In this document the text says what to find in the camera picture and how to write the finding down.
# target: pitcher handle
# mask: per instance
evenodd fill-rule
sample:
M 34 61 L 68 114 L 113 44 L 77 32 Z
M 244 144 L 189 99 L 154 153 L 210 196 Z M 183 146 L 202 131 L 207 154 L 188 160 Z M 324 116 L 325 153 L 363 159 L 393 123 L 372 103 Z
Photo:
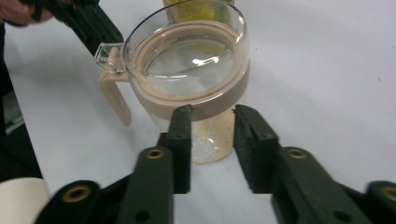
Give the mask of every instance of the pitcher handle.
M 131 110 L 123 98 L 117 82 L 129 82 L 120 58 L 122 44 L 102 44 L 96 52 L 96 62 L 104 69 L 99 77 L 99 89 L 113 107 L 124 126 L 131 124 Z

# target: white table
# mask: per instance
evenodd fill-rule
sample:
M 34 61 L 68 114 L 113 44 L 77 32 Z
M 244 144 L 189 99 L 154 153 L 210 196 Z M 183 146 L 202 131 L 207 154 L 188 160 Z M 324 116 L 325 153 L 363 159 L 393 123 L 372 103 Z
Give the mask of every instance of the white table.
M 283 146 L 312 152 L 332 177 L 363 191 L 396 182 L 396 2 L 236 0 L 248 22 L 246 103 Z M 103 0 L 127 36 L 161 0 Z M 51 193 L 80 179 L 105 187 L 128 175 L 158 131 L 128 85 L 133 124 L 121 125 L 99 92 L 101 70 L 56 20 L 7 27 L 6 60 Z M 193 165 L 191 193 L 176 196 L 175 223 L 276 223 L 270 197 L 253 195 L 237 158 Z

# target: water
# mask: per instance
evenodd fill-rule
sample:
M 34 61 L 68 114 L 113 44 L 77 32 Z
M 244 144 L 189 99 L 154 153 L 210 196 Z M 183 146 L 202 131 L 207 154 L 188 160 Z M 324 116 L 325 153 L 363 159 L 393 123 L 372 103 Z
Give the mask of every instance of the water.
M 215 35 L 181 34 L 164 40 L 152 52 L 144 74 L 154 89 L 168 94 L 208 90 L 233 68 L 233 49 Z

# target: hand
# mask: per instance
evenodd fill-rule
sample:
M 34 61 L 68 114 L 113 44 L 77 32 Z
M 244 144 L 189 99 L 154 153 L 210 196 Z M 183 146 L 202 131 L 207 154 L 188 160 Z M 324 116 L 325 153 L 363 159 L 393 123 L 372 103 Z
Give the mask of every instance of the hand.
M 32 18 L 34 12 L 35 6 L 24 5 L 19 0 L 0 0 L 0 23 L 9 21 L 20 25 L 27 25 L 40 22 Z M 41 15 L 41 21 L 46 21 L 51 17 L 50 13 L 44 9 Z

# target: plastic handle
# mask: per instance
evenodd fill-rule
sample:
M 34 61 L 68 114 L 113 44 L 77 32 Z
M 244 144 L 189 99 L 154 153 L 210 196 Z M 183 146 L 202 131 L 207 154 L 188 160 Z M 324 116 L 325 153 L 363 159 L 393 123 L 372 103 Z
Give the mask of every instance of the plastic handle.
M 121 44 L 102 45 L 96 53 L 98 63 L 105 71 L 99 77 L 99 88 L 124 126 L 131 124 L 131 110 L 123 98 L 117 82 L 129 82 L 120 58 Z

